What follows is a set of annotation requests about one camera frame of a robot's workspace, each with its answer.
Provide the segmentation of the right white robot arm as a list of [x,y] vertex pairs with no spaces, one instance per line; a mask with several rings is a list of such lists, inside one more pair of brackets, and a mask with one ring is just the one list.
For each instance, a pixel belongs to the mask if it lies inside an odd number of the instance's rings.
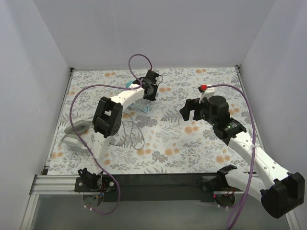
[[250,163],[258,175],[252,182],[249,195],[258,199],[274,218],[280,218],[304,202],[305,179],[299,173],[291,173],[276,163],[262,148],[253,146],[246,128],[231,118],[229,105],[222,96],[187,99],[180,109],[184,121],[204,120],[213,127],[214,134],[228,147]]

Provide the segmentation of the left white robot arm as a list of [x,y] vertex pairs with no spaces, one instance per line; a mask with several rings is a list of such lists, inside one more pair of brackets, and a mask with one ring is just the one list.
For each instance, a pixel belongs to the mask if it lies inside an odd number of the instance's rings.
[[94,143],[91,148],[92,159],[86,167],[78,171],[78,174],[86,187],[93,192],[98,191],[102,186],[102,179],[99,174],[103,171],[96,162],[106,152],[111,137],[118,133],[123,111],[140,99],[148,101],[156,100],[158,80],[160,75],[148,70],[145,77],[135,80],[121,93],[111,97],[102,97],[96,108],[94,125]]

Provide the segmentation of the teal white headphones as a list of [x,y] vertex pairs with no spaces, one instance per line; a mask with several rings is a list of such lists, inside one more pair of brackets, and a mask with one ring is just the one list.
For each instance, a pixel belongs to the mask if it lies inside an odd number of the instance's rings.
[[123,97],[124,100],[124,108],[131,107],[133,109],[142,110],[144,112],[149,112],[149,105],[150,101],[146,99],[146,96],[149,92],[149,87],[143,84],[140,88],[138,88],[139,82],[134,82],[130,80],[126,87],[129,89],[127,90],[127,95]]

